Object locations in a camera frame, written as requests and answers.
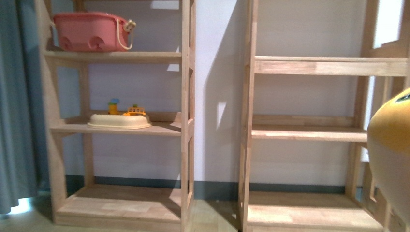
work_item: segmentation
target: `wooden shelving unit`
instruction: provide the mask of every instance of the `wooden shelving unit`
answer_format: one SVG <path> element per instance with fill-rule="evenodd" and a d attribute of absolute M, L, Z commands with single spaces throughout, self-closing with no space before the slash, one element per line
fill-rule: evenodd
<path fill-rule="evenodd" d="M 361 149 L 366 147 L 364 119 L 369 77 L 375 76 L 372 112 L 409 86 L 410 0 L 405 1 L 400 39 L 373 49 L 378 0 L 368 0 L 359 58 L 257 56 L 259 0 L 248 0 L 245 81 L 242 109 L 238 205 L 243 232 L 264 231 L 405 231 L 367 166 L 363 196 L 356 200 Z M 352 117 L 257 115 L 255 74 L 358 76 Z M 253 139 L 339 141 L 351 145 L 345 194 L 257 192 L 249 190 Z"/>
<path fill-rule="evenodd" d="M 84 10 L 85 1 L 73 0 L 75 9 Z M 64 52 L 56 48 L 51 42 L 51 1 L 36 0 L 35 3 L 40 35 L 40 63 L 54 222 L 59 225 L 144 231 L 186 231 L 193 202 L 196 1 L 181 0 L 181 52 L 111 53 Z M 94 63 L 179 64 L 182 73 L 181 112 L 147 112 L 153 126 L 138 130 L 88 127 L 89 117 L 102 112 L 90 108 L 88 65 Z M 61 117 L 57 67 L 78 70 L 81 99 L 79 116 Z M 67 197 L 62 140 L 75 133 L 83 135 L 85 186 Z M 95 184 L 92 144 L 92 136 L 95 133 L 181 137 L 181 189 Z"/>

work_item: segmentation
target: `baseboard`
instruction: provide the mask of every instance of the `baseboard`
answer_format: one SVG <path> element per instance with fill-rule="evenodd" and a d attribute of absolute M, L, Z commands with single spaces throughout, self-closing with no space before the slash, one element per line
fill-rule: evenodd
<path fill-rule="evenodd" d="M 84 186 L 84 178 L 81 175 L 67 175 L 67 192 L 77 192 Z M 96 176 L 97 184 L 126 185 L 139 187 L 155 187 L 178 189 L 181 188 L 179 180 L 164 179 L 140 179 Z M 311 192 L 311 193 L 335 193 L 343 194 L 344 186 L 323 186 L 323 185 L 283 185 L 283 184 L 261 184 L 250 183 L 250 191 L 274 191 L 274 192 Z M 238 183 L 236 182 L 216 182 L 216 181 L 195 181 L 194 197 L 201 200 L 237 201 Z"/>

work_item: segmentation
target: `pink plastic container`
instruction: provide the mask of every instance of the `pink plastic container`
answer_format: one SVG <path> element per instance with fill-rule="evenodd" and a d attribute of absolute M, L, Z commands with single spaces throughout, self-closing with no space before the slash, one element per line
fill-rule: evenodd
<path fill-rule="evenodd" d="M 61 13 L 54 16 L 60 47 L 70 52 L 114 52 L 126 51 L 128 32 L 124 31 L 127 21 L 116 15 L 90 13 Z"/>

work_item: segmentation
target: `white rope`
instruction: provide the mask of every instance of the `white rope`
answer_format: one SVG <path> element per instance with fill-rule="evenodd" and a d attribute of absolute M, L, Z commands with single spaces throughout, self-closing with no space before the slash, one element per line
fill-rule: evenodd
<path fill-rule="evenodd" d="M 132 32 L 132 30 L 134 29 L 134 27 L 135 27 L 135 23 L 134 22 L 132 22 L 133 23 L 133 25 L 131 25 L 131 27 L 129 28 L 129 33 L 131 33 L 131 45 L 129 46 L 129 47 L 126 47 L 126 46 L 124 46 L 122 43 L 121 43 L 121 40 L 119 39 L 119 19 L 117 19 L 117 39 L 118 39 L 118 42 L 119 42 L 119 45 L 121 45 L 121 47 L 122 48 L 124 48 L 125 50 L 130 50 L 131 48 L 132 48 L 132 43 L 133 43 L 133 38 L 134 38 L 134 33 Z"/>

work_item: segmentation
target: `shelf board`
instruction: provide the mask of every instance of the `shelf board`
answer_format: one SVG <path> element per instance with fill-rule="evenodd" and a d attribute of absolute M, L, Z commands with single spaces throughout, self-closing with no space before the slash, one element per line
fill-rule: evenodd
<path fill-rule="evenodd" d="M 364 143 L 367 141 L 367 133 L 363 129 L 349 127 L 253 125 L 252 138 Z"/>
<path fill-rule="evenodd" d="M 56 212 L 56 223 L 76 226 L 180 230 L 181 190 L 111 185 L 84 187 Z"/>
<path fill-rule="evenodd" d="M 255 57 L 255 73 L 406 76 L 407 58 Z"/>
<path fill-rule="evenodd" d="M 48 58 L 87 63 L 179 64 L 180 52 L 64 52 L 45 51 Z"/>
<path fill-rule="evenodd" d="M 378 231 L 383 227 L 341 194 L 249 192 L 248 226 L 323 231 Z"/>
<path fill-rule="evenodd" d="M 50 127 L 52 132 L 59 133 L 108 133 L 108 134 L 140 134 L 140 135 L 161 135 L 161 136 L 181 136 L 180 122 L 152 122 L 152 127 L 122 130 L 122 129 L 102 129 L 91 128 L 86 123 L 65 124 Z"/>

